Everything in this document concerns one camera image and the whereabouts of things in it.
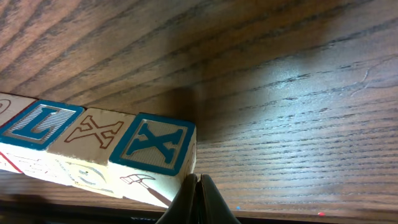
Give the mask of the plain yellow wooden block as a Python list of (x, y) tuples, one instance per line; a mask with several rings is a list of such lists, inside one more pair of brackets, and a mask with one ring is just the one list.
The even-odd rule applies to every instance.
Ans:
[(89, 108), (50, 145), (47, 156), (72, 186), (121, 198), (108, 159), (135, 117)]

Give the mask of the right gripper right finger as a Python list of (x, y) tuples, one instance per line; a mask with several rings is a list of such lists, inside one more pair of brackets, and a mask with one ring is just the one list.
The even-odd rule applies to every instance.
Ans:
[(241, 224), (208, 174), (202, 174), (198, 188), (199, 221), (203, 224)]

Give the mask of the white maze picture block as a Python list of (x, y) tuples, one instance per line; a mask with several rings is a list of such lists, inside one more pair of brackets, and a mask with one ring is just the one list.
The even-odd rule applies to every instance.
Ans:
[(47, 151), (84, 111), (77, 105), (38, 100), (1, 128), (1, 152), (27, 176), (70, 185)]

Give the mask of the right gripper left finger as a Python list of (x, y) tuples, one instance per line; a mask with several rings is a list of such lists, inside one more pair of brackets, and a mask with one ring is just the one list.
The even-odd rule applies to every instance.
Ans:
[(156, 224), (194, 224), (198, 223), (196, 203), (197, 176), (189, 174), (183, 181), (170, 207)]

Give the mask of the hammer picture wooden block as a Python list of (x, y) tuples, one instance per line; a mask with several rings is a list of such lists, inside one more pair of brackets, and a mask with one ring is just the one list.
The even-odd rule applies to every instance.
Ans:
[(109, 157), (117, 193), (167, 208), (196, 163), (193, 122), (140, 113)]

